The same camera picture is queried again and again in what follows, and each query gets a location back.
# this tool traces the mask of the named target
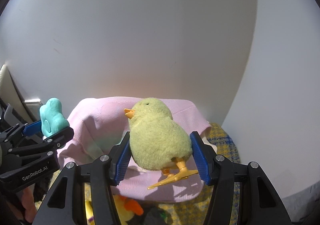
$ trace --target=white wall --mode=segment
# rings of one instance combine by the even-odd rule
[[[25,99],[193,101],[222,123],[247,62],[256,0],[11,0],[0,60]]]
[[[248,64],[223,123],[243,163],[257,161],[281,197],[320,180],[320,9],[258,0]]]

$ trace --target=plush chick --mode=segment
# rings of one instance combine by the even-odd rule
[[[121,195],[114,195],[113,199],[121,225],[128,225],[127,221],[130,221],[135,215],[143,214],[143,209],[137,201]],[[85,210],[89,225],[95,225],[91,201],[85,201]]]
[[[148,189],[198,173],[186,167],[186,161],[192,155],[189,135],[173,121],[170,109],[161,100],[143,99],[124,112],[129,118],[130,148],[134,161],[144,169],[161,170],[167,176]],[[178,174],[170,173],[170,169],[177,168]]]

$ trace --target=pink fabric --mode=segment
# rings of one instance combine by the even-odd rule
[[[129,131],[124,109],[132,108],[139,100],[141,99],[131,97],[82,100],[68,118],[75,135],[64,148],[58,150],[60,166],[64,167],[70,161],[78,165],[87,164],[108,154],[112,146],[120,143],[124,134]],[[170,99],[162,101],[170,108],[174,121],[188,134],[193,131],[201,134],[211,127],[192,102]],[[196,169],[192,157],[187,162],[187,167]],[[196,174],[182,181],[147,189],[162,179],[164,176],[161,171],[139,170],[131,159],[124,180],[117,187],[112,187],[112,192],[138,200],[183,202],[198,196],[204,184]]]

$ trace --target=blue plush flower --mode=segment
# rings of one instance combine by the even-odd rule
[[[57,98],[49,99],[45,105],[40,107],[40,118],[41,130],[46,137],[70,126],[62,115],[62,104]]]

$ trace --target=orange plush toy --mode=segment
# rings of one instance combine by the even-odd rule
[[[121,195],[114,195],[113,199],[115,201],[121,225],[128,225],[127,221],[131,220],[135,215],[143,215],[143,209],[137,201]],[[90,201],[86,201],[85,208],[89,224],[94,225],[94,217]]]

